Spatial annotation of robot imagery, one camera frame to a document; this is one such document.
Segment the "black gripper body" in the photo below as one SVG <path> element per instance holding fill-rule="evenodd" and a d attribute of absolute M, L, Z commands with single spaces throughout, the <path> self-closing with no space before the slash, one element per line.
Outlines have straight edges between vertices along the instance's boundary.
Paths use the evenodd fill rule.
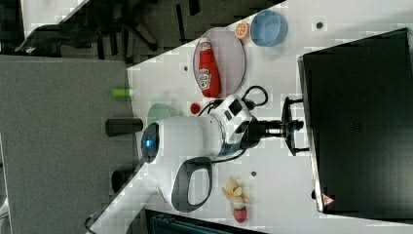
<path fill-rule="evenodd" d="M 253 118 L 244 132 L 240 148 L 253 148 L 262 138 L 266 137 L 282 137 L 281 120 L 258 121 Z"/>

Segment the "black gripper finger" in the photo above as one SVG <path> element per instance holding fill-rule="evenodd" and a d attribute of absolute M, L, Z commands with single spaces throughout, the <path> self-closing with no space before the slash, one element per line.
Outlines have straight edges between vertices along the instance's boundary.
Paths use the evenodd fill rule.
<path fill-rule="evenodd" d="M 282 124 L 282 129 L 284 131 L 300 131 L 303 127 L 304 122 L 299 120 L 292 120 Z"/>
<path fill-rule="evenodd" d="M 284 131 L 283 132 L 283 138 L 284 138 L 285 144 L 287 145 L 288 148 L 294 148 L 295 147 L 295 138 L 294 138 L 294 132 L 293 131 Z"/>

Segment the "black robot base upper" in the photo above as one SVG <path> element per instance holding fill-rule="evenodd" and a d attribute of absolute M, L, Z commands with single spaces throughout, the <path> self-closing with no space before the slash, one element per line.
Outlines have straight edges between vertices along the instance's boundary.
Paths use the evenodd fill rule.
<path fill-rule="evenodd" d="M 140 132 L 143 122 L 140 119 L 108 119 L 105 122 L 105 132 L 109 137 L 118 137 Z"/>

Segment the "black robot base lower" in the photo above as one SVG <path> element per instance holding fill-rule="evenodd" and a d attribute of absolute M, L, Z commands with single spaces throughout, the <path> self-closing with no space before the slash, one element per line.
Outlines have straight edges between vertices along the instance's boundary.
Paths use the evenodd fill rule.
<path fill-rule="evenodd" d="M 117 194 L 134 176 L 134 170 L 115 171 L 111 176 L 111 187 Z"/>

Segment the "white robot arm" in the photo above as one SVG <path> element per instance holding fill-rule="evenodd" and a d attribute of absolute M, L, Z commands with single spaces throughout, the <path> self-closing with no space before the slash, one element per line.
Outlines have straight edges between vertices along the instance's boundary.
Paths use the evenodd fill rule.
<path fill-rule="evenodd" d="M 140 151 L 144 164 L 124 185 L 86 234 L 126 234 L 132 221 L 158 193 L 174 210 L 191 213 L 204 203 L 189 201 L 190 180 L 212 166 L 240 157 L 266 137 L 287 139 L 304 123 L 290 117 L 259 121 L 250 111 L 255 104 L 229 95 L 204 116 L 174 116 L 155 121 L 144 130 Z"/>

